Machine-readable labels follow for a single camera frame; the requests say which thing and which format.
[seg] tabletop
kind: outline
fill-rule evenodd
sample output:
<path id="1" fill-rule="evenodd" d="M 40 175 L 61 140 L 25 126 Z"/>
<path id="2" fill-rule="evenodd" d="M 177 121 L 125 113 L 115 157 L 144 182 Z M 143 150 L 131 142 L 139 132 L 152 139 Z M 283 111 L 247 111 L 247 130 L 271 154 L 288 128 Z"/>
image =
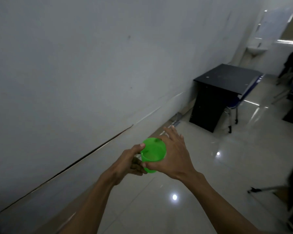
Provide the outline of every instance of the tabletop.
<path id="1" fill-rule="evenodd" d="M 260 75 L 262 75 L 262 73 L 257 70 L 221 64 L 195 78 L 194 81 L 216 86 L 242 95 Z"/>

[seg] wall-mounted sink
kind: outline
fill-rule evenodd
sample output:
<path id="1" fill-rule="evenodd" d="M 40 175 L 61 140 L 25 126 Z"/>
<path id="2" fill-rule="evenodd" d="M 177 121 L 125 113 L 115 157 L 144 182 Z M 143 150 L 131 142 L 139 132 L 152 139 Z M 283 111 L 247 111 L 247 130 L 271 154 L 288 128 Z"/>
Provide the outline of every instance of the wall-mounted sink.
<path id="1" fill-rule="evenodd" d="M 263 54 L 268 49 L 266 49 L 266 48 L 247 47 L 246 50 L 255 57 L 255 56 Z"/>

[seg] cup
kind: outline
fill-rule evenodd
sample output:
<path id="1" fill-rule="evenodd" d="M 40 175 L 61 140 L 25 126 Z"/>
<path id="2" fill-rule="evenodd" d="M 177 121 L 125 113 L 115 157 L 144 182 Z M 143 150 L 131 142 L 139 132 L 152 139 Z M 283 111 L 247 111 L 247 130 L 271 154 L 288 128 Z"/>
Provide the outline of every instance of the cup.
<path id="1" fill-rule="evenodd" d="M 146 146 L 141 151 L 141 159 L 143 162 L 158 162 L 166 155 L 166 145 L 163 141 L 157 138 L 147 138 L 143 142 Z M 154 173 L 155 170 L 144 168 L 148 173 Z"/>

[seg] glossy floor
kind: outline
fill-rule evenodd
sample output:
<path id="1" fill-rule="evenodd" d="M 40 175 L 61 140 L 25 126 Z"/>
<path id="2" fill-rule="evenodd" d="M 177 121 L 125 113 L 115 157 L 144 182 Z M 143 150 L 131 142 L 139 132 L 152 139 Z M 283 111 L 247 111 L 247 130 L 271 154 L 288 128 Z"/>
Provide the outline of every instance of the glossy floor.
<path id="1" fill-rule="evenodd" d="M 267 76 L 239 107 L 239 123 L 228 134 L 223 114 L 210 133 L 189 123 L 176 127 L 185 137 L 195 168 L 231 205 L 262 231 L 286 231 L 286 207 L 271 193 L 247 189 L 282 185 L 293 168 L 293 124 L 282 117 L 291 102 L 271 105 L 282 91 Z M 128 175 L 112 190 L 99 233 L 216 233 L 195 197 L 164 174 Z"/>

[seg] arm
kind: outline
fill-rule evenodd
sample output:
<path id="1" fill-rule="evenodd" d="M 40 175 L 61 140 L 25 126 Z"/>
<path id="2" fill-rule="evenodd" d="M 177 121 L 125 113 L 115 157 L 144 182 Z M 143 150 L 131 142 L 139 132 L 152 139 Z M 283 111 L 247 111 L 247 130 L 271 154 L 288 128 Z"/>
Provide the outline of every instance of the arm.
<path id="1" fill-rule="evenodd" d="M 142 162 L 135 157 L 145 147 L 134 145 L 125 150 L 113 165 L 99 177 L 81 209 L 62 229 L 60 234 L 79 234 L 98 232 L 105 206 L 114 185 L 118 185 L 128 173 L 142 176 L 147 172 Z"/>
<path id="2" fill-rule="evenodd" d="M 202 205 L 218 234 L 261 233 L 208 184 L 202 173 L 194 169 L 184 138 L 178 135 L 174 126 L 164 130 L 169 137 L 159 138 L 166 145 L 166 157 L 159 162 L 143 163 L 143 166 L 180 180 Z"/>

